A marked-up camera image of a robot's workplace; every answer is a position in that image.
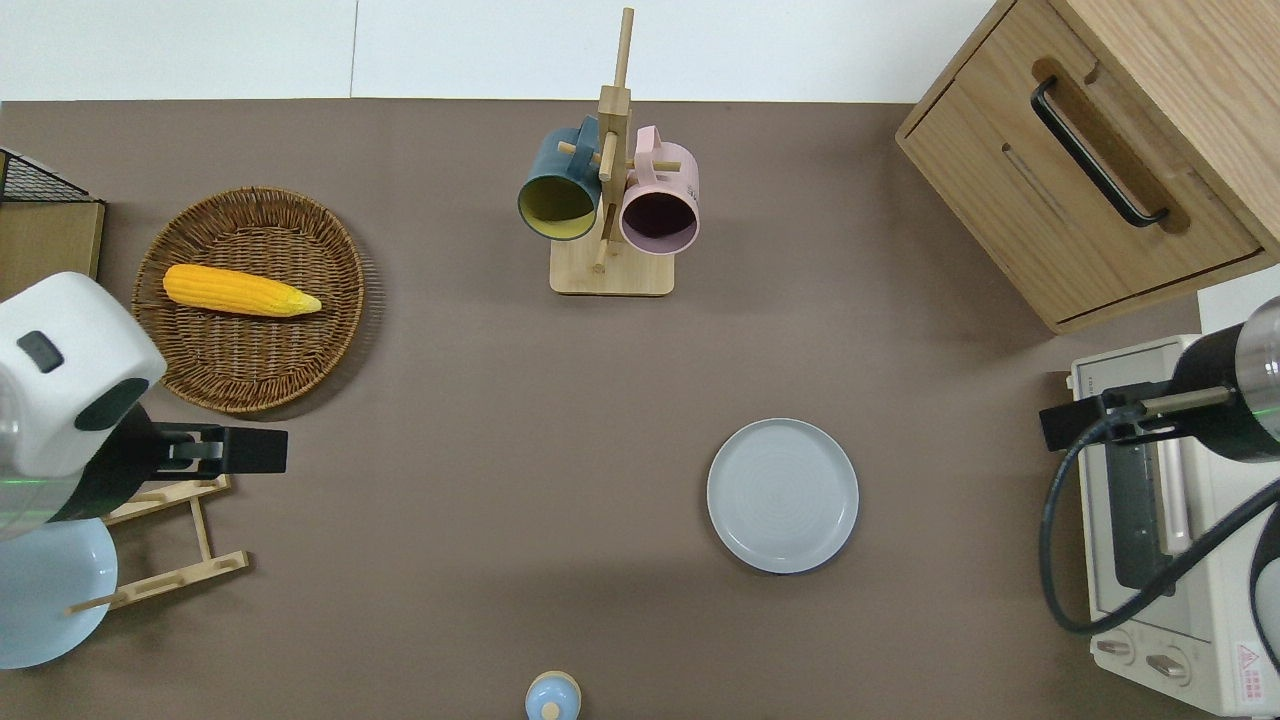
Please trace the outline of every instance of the warning label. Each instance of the warning label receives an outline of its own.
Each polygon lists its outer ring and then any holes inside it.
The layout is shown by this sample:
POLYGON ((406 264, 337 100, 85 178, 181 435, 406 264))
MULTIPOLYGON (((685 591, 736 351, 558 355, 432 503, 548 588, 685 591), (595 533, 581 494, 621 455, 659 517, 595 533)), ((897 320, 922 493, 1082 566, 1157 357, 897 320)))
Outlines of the warning label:
POLYGON ((1257 643, 1235 644, 1235 691, 1242 705, 1262 705, 1262 648, 1257 643))

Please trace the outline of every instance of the table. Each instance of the table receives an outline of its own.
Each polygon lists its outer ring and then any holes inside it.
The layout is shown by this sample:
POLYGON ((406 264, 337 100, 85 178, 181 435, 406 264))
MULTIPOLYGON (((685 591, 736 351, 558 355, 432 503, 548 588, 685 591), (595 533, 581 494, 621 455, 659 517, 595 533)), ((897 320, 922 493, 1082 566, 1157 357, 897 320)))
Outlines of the table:
MULTIPOLYGON (((205 503, 255 566, 0 674, 6 717, 520 717, 548 669, 588 719, 1203 716, 1094 667, 1034 552, 1057 461, 1036 413, 1073 359, 1196 332, 1194 297, 1053 337, 893 145, 908 106, 724 102, 635 108, 703 172, 676 291, 558 296, 515 197, 590 109, 4 104, 6 146, 109 202, 122 301, 165 222, 244 184, 330 208, 372 270, 339 373, 243 421, 291 432, 289 471, 205 503), (717 448, 769 416, 827 430, 861 486, 849 546, 799 577, 746 568, 707 516, 717 448)), ((122 582, 191 562, 188 524, 122 527, 122 582)))

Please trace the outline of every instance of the wooden drawer front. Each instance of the wooden drawer front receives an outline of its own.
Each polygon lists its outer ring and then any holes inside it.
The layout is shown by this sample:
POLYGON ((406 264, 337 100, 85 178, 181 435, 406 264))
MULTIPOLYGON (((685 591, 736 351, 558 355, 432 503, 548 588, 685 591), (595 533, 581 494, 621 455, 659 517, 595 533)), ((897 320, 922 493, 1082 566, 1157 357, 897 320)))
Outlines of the wooden drawer front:
POLYGON ((1152 115, 1046 0, 1019 0, 904 145, 1057 325, 1261 252, 1152 115), (1169 208, 1167 218, 1133 227, 1094 187, 1032 110, 1048 76, 1059 78, 1051 104, 1121 190, 1148 214, 1169 208))
POLYGON ((1036 313, 1051 325, 1125 295, 1082 256, 1071 225, 968 94, 952 86, 904 149, 1036 313))

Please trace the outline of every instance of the pink mug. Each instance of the pink mug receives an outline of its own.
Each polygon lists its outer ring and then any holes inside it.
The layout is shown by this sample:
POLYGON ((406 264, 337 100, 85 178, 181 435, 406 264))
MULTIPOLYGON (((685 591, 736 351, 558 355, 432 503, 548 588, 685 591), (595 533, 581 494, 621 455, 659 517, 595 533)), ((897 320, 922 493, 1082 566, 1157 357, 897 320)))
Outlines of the pink mug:
POLYGON ((618 213, 622 237, 650 255, 675 255, 698 240, 698 160, 663 142, 654 126, 636 132, 636 169, 627 178, 618 213), (678 161, 677 172, 658 172, 657 161, 678 161))

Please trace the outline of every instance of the drawer handle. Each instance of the drawer handle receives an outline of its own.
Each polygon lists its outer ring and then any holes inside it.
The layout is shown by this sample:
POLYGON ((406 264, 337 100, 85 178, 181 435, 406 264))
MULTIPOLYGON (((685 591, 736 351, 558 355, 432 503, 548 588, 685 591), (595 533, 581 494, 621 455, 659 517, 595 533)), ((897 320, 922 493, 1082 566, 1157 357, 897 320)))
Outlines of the drawer handle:
POLYGON ((1120 217, 1125 219, 1126 223, 1135 228, 1144 228, 1149 224, 1158 223, 1169 215, 1169 208, 1157 210, 1153 215, 1147 215, 1133 204, 1132 200, 1120 190, 1116 181, 1107 174, 1107 170, 1098 164, 1097 159, 1089 152, 1088 147, 1080 142, 1080 138, 1075 137, 1071 128, 1066 127, 1062 118, 1059 117, 1053 108, 1050 106, 1048 99, 1044 96, 1048 88, 1053 87, 1057 82, 1057 76, 1050 76, 1048 79, 1039 83, 1036 92, 1032 94, 1032 109, 1036 110, 1036 117, 1044 123, 1048 132, 1057 138, 1057 142, 1066 150, 1066 154, 1075 160, 1075 164, 1084 170, 1084 174, 1089 176, 1093 184, 1097 186, 1102 196, 1111 202, 1111 206, 1120 213, 1120 217))

